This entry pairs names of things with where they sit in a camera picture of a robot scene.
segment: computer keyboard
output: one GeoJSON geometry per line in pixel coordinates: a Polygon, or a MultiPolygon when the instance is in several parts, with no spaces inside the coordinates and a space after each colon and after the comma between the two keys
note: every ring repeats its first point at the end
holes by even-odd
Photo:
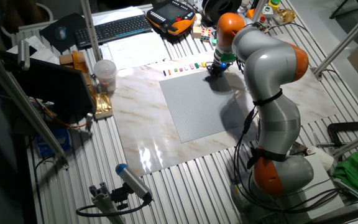
{"type": "MultiPolygon", "coordinates": [[[[147,21],[146,16],[141,15],[100,24],[95,26],[94,29],[100,44],[144,32],[151,32],[152,26],[147,21]]],[[[74,31],[74,36],[77,41],[77,47],[84,48],[91,45],[87,28],[74,31]]]]}

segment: black monitor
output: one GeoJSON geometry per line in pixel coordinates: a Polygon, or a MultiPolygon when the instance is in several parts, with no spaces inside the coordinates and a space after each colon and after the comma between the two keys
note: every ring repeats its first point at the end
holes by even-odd
{"type": "MultiPolygon", "coordinates": [[[[0,55],[17,63],[17,54],[0,52],[0,55]]],[[[27,96],[53,102],[57,115],[85,115],[96,111],[95,102],[79,70],[30,58],[30,68],[13,72],[13,75],[27,96]]]]}

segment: table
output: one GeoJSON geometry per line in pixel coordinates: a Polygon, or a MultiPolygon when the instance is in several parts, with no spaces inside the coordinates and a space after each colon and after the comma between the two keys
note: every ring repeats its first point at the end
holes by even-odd
{"type": "MultiPolygon", "coordinates": [[[[150,7],[151,5],[146,5],[141,8],[146,11],[150,7]]],[[[289,0],[282,0],[281,7],[294,10],[289,0]]],[[[299,14],[294,22],[305,26],[299,14]]],[[[16,45],[18,40],[36,35],[56,56],[59,56],[60,53],[39,35],[39,30],[47,25],[48,23],[44,23],[20,28],[20,32],[12,36],[12,43],[16,45]]],[[[298,27],[277,27],[271,33],[290,34],[294,43],[308,53],[311,67],[317,67],[326,56],[319,44],[298,27]]],[[[179,37],[173,44],[163,41],[171,59],[214,49],[210,43],[194,41],[190,36],[179,37]]],[[[75,46],[64,54],[69,54],[73,50],[76,50],[75,46]]],[[[84,50],[84,53],[93,72],[93,53],[89,49],[84,50]]],[[[321,85],[336,105],[339,114],[303,125],[298,142],[306,146],[316,144],[316,140],[329,141],[326,127],[331,123],[358,121],[358,100],[340,75],[324,72],[321,85]]],[[[106,218],[88,219],[78,217],[75,213],[76,208],[91,205],[91,195],[88,192],[90,185],[98,185],[104,181],[110,190],[122,185],[122,180],[114,170],[117,164],[126,162],[126,158],[114,117],[95,121],[91,132],[93,135],[90,137],[85,129],[71,131],[74,150],[67,153],[70,165],[68,170],[54,167],[51,162],[42,164],[35,173],[34,169],[30,169],[39,223],[108,223],[106,218]],[[39,187],[35,186],[35,177],[40,180],[39,187]]],[[[339,137],[342,141],[351,141],[358,137],[358,131],[341,133],[339,137]]],[[[345,157],[355,151],[358,151],[358,147],[346,153],[345,157]]],[[[234,149],[231,147],[142,176],[141,179],[154,193],[155,202],[138,212],[124,215],[126,222],[239,223],[241,216],[230,198],[229,189],[230,179],[233,178],[233,153],[234,149]]],[[[35,153],[34,146],[28,148],[27,155],[29,167],[34,168],[41,160],[35,153]]],[[[247,160],[246,153],[241,156],[243,161],[247,160]]],[[[130,208],[139,205],[139,199],[131,195],[130,208]]]]}

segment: plastic cup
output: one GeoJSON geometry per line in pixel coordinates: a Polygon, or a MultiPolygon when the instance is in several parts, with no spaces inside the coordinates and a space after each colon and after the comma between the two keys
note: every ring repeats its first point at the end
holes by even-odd
{"type": "Polygon", "coordinates": [[[117,67],[114,62],[110,60],[100,60],[94,65],[93,71],[103,91],[113,93],[116,90],[117,67]]]}

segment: cable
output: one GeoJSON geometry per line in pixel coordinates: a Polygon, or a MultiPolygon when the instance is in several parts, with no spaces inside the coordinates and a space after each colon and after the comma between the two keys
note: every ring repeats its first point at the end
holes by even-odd
{"type": "Polygon", "coordinates": [[[190,2],[187,1],[187,0],[184,0],[184,1],[187,3],[187,5],[189,5],[190,7],[192,7],[192,8],[196,11],[196,13],[199,13],[199,12],[198,12],[198,7],[194,7],[194,5],[190,4],[190,2]]]}
{"type": "Polygon", "coordinates": [[[322,184],[322,183],[325,183],[325,182],[331,180],[332,178],[333,178],[333,177],[330,177],[330,178],[328,178],[327,180],[321,181],[320,183],[313,184],[312,186],[308,187],[307,189],[303,189],[303,190],[301,190],[301,191],[299,191],[299,192],[294,192],[294,193],[291,193],[291,194],[287,194],[287,195],[285,195],[285,196],[291,196],[291,195],[300,194],[300,193],[305,192],[305,191],[307,191],[307,190],[309,190],[309,189],[312,189],[313,187],[316,187],[317,185],[320,185],[320,184],[322,184]]]}
{"type": "MultiPolygon", "coordinates": [[[[240,137],[239,142],[237,143],[237,146],[235,147],[234,157],[233,157],[234,175],[238,174],[238,176],[240,174],[240,170],[239,170],[239,166],[238,166],[239,165],[239,147],[241,146],[241,141],[242,141],[243,136],[244,136],[244,132],[243,132],[242,136],[240,137]]],[[[326,190],[326,191],[321,192],[320,194],[315,195],[314,197],[311,197],[308,200],[305,200],[305,201],[303,201],[303,202],[299,203],[298,205],[295,205],[295,206],[293,206],[291,208],[277,209],[277,208],[272,208],[272,207],[268,207],[268,206],[264,205],[262,202],[258,201],[258,199],[254,197],[254,195],[252,194],[252,191],[251,191],[251,187],[250,187],[251,177],[252,177],[252,172],[249,175],[248,188],[245,187],[242,179],[240,178],[240,183],[242,185],[242,188],[245,190],[246,194],[251,197],[251,199],[248,196],[246,196],[239,189],[241,195],[243,195],[243,197],[245,197],[250,203],[253,203],[254,205],[257,205],[257,206],[262,207],[262,208],[267,209],[267,210],[271,210],[271,211],[274,211],[274,212],[281,212],[281,213],[303,213],[303,212],[310,211],[310,210],[312,210],[312,209],[314,209],[314,208],[316,208],[318,206],[321,206],[322,204],[332,200],[333,198],[335,198],[339,194],[339,192],[341,190],[347,190],[347,189],[330,189],[330,190],[326,190]],[[298,210],[294,209],[294,208],[299,207],[300,205],[302,205],[302,204],[304,204],[306,202],[309,202],[310,200],[313,200],[313,199],[315,199],[317,197],[320,197],[320,196],[322,196],[321,199],[317,200],[317,202],[315,202],[314,204],[312,204],[312,205],[310,205],[310,206],[308,206],[306,208],[301,208],[301,209],[298,209],[298,210]]]]}
{"type": "Polygon", "coordinates": [[[47,159],[50,159],[52,157],[53,157],[53,155],[43,158],[39,163],[37,163],[37,165],[35,166],[34,170],[37,170],[38,166],[41,165],[41,163],[43,163],[43,161],[46,161],[47,159]]]}
{"type": "Polygon", "coordinates": [[[128,211],[123,211],[123,212],[112,212],[112,213],[102,213],[102,214],[92,214],[92,213],[80,212],[80,211],[88,209],[88,208],[96,208],[95,205],[87,205],[85,207],[77,209],[75,212],[77,213],[77,215],[82,216],[82,217],[110,217],[110,216],[125,215],[125,214],[129,214],[132,212],[136,212],[136,211],[142,209],[144,206],[148,205],[150,202],[151,202],[151,200],[149,202],[144,201],[143,204],[140,205],[139,207],[130,209],[128,211]]]}
{"type": "Polygon", "coordinates": [[[256,6],[258,5],[258,3],[259,3],[259,0],[254,0],[254,2],[251,5],[251,9],[255,9],[256,6]]]}
{"type": "Polygon", "coordinates": [[[63,121],[60,121],[59,119],[57,119],[57,118],[52,114],[52,112],[50,112],[50,110],[49,110],[46,106],[42,105],[41,103],[40,103],[40,105],[41,105],[41,107],[42,107],[44,110],[46,110],[46,111],[48,112],[49,116],[50,116],[52,119],[58,121],[59,123],[63,124],[64,126],[66,126],[66,127],[68,127],[68,128],[81,128],[81,127],[83,127],[83,126],[86,125],[86,123],[85,123],[85,124],[81,124],[81,125],[77,125],[77,126],[76,126],[76,125],[66,124],[66,123],[64,123],[63,121]]]}
{"type": "Polygon", "coordinates": [[[5,63],[11,64],[11,65],[13,65],[14,67],[17,67],[18,69],[22,69],[22,67],[21,67],[20,65],[18,65],[17,63],[14,63],[14,62],[12,62],[12,61],[10,61],[10,60],[8,60],[8,59],[2,57],[2,56],[0,56],[0,59],[1,59],[2,61],[4,61],[5,63]]]}

